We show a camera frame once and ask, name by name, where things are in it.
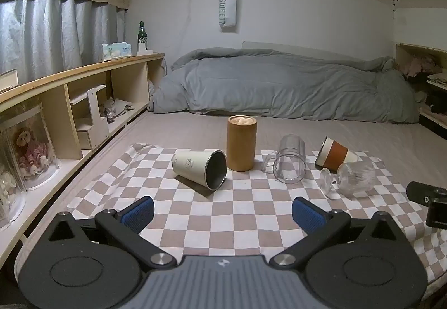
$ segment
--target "white wall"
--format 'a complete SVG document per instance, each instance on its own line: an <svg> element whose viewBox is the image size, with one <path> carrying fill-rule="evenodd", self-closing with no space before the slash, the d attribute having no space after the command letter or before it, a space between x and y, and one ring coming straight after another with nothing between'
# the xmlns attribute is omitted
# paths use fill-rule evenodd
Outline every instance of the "white wall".
<svg viewBox="0 0 447 309"><path fill-rule="evenodd" d="M136 47L143 20L149 48L168 65L200 48L240 48L243 41L316 48L360 59L393 51L393 12L375 0L238 0L235 32L218 25L218 0L130 0L126 39Z"/></svg>
<svg viewBox="0 0 447 309"><path fill-rule="evenodd" d="M397 9L394 40L447 50L447 9Z"/></svg>

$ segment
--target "wooden container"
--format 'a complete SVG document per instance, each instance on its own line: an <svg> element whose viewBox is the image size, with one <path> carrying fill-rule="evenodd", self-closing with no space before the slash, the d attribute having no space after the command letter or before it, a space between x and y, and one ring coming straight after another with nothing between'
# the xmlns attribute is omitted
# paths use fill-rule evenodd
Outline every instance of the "wooden container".
<svg viewBox="0 0 447 309"><path fill-rule="evenodd" d="M227 166L234 171L247 171L254 165L256 146L255 118L237 115L228 119L227 125Z"/></svg>

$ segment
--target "bed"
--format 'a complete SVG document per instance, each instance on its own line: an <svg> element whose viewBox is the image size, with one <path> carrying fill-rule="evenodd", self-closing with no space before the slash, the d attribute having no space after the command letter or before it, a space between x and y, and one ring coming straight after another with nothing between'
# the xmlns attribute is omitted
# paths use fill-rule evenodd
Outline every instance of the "bed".
<svg viewBox="0 0 447 309"><path fill-rule="evenodd" d="M333 53L209 48L179 58L153 95L155 113L190 111L309 120L419 121L394 59Z"/></svg>
<svg viewBox="0 0 447 309"><path fill-rule="evenodd" d="M300 50L299 52L304 54L307 51ZM312 54L310 56L320 56L319 51L312 49L308 52ZM16 260L15 273L19 272L28 252L54 215L64 210L67 204L97 175L107 171L130 145L141 142L165 148L224 150L226 148L226 123L227 118L218 115L145 112L120 132L109 145L105 146L82 169L53 204L20 251ZM382 159L386 168L403 186L410 181L420 181L447 188L445 168L447 140L435 135L420 124L308 121L259 117L256 149L273 150L279 145L281 137L288 133L300 135L305 141L307 152L318 150L326 135L330 135L350 150L368 151L372 156ZM425 299L447 283L446 269L431 278L424 296Z"/></svg>

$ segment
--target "gray comforter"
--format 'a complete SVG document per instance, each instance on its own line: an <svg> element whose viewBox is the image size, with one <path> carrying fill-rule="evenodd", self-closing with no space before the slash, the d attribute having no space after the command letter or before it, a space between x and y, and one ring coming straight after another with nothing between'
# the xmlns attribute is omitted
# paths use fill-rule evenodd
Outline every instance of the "gray comforter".
<svg viewBox="0 0 447 309"><path fill-rule="evenodd" d="M153 95L154 112L228 112L308 120L418 122L390 57L321 60L262 49L192 51Z"/></svg>

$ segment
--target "checkered cloth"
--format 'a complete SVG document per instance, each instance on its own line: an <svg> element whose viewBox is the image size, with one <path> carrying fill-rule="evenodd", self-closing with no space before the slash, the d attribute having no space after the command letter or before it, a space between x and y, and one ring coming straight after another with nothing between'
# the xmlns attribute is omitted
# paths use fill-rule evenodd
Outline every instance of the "checkered cloth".
<svg viewBox="0 0 447 309"><path fill-rule="evenodd" d="M191 186L190 181L176 177L171 159L178 151L185 149L131 146L105 174L79 192L67 209L77 219L88 218L105 208L121 210L148 195L154 199L155 216L140 235L178 261L184 254L259 253L269 260L305 236L291 216L292 201L301 196L325 211L341 209L353 218L370 218L378 210L389 212L414 246L429 282L447 270L447 231L427 227L426 208L409 202L405 188L383 162L366 152L356 154L373 162L374 189L349 199L333 193L335 199L329 200L316 181L320 177L314 165L317 151L306 156L308 170L299 183L286 185L263 173L262 160L272 152L263 150L255 155L252 170L228 170L222 187L211 195L202 186L190 188L186 185Z"/></svg>

